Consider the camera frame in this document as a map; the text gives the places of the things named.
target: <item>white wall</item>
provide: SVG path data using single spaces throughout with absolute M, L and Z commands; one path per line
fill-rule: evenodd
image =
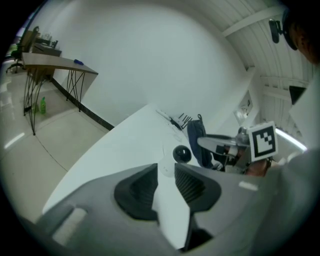
M 240 127 L 234 111 L 237 109 L 239 103 L 244 98 L 247 91 L 249 91 L 253 107 L 244 120 L 242 126 L 250 127 L 256 124 L 259 120 L 259 111 L 261 109 L 262 102 L 262 83 L 260 75 L 255 67 L 251 67 L 247 71 L 249 82 L 241 84 L 236 90 L 229 92 L 226 96 L 228 101 L 228 106 L 221 108 L 217 117 L 213 119 L 213 124 L 211 125 L 211 130 L 206 128 L 207 133 L 222 134 L 228 136 L 235 136 L 238 133 Z
M 228 92 L 251 81 L 229 42 L 182 1 L 54 1 L 32 26 L 99 73 L 82 103 L 112 125 L 153 103 L 171 116 L 201 114 L 211 130 Z M 65 85 L 67 75 L 54 78 Z

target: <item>floor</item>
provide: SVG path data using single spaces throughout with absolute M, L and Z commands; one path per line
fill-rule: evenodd
M 74 163 L 108 130 L 79 110 L 50 82 L 39 94 L 46 114 L 36 114 L 33 136 L 23 115 L 27 73 L 0 72 L 0 180 L 16 212 L 35 222 L 50 194 Z

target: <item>ceiling beam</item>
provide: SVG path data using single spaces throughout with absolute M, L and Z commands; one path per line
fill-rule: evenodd
M 262 93 L 266 96 L 271 96 L 271 97 L 275 97 L 281 100 L 291 102 L 291 96 L 288 90 L 264 86 Z
M 239 22 L 237 22 L 236 24 L 233 24 L 231 27 L 227 28 L 225 31 L 222 32 L 224 37 L 227 37 L 229 35 L 231 35 L 232 33 L 241 30 L 253 23 L 262 21 L 264 19 L 268 19 L 271 18 L 273 16 L 276 15 L 281 15 L 283 14 L 285 10 L 284 5 L 278 5 L 278 6 L 273 6 L 261 11 L 258 11 L 252 15 L 250 15 L 249 17 L 246 17 L 242 20 L 240 20 Z
M 287 78 L 287 77 L 277 77 L 277 76 L 261 76 L 262 79 L 271 79 L 271 80 L 280 80 L 280 81 L 291 81 L 291 82 L 297 82 L 301 83 L 303 85 L 308 85 L 310 82 L 305 81 L 305 80 L 300 80 L 300 79 L 294 79 L 294 78 Z

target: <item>blue object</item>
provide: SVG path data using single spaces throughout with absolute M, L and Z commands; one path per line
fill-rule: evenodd
M 204 168 L 212 169 L 214 165 L 211 162 L 212 156 L 210 151 L 198 145 L 198 138 L 207 136 L 202 117 L 200 114 L 198 117 L 199 120 L 189 121 L 187 124 L 190 147 L 199 165 Z
M 80 60 L 77 60 L 77 59 L 75 59 L 73 62 L 76 63 L 76 64 L 79 64 L 79 65 L 83 65 L 84 64 L 83 62 L 81 62 Z

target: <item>black baseboard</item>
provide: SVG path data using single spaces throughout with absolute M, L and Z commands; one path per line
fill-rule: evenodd
M 51 79 L 51 82 L 65 97 L 67 97 L 68 92 L 65 88 L 63 88 L 54 78 Z M 75 106 L 78 107 L 78 102 L 72 95 L 68 96 L 68 100 L 71 101 Z M 113 125 L 111 125 L 107 121 L 103 120 L 100 116 L 93 113 L 90 109 L 88 109 L 86 106 L 82 105 L 81 103 L 80 103 L 80 110 L 83 113 L 85 113 L 88 117 L 90 117 L 91 119 L 96 121 L 99 125 L 108 129 L 109 131 L 111 131 L 113 128 L 115 128 Z

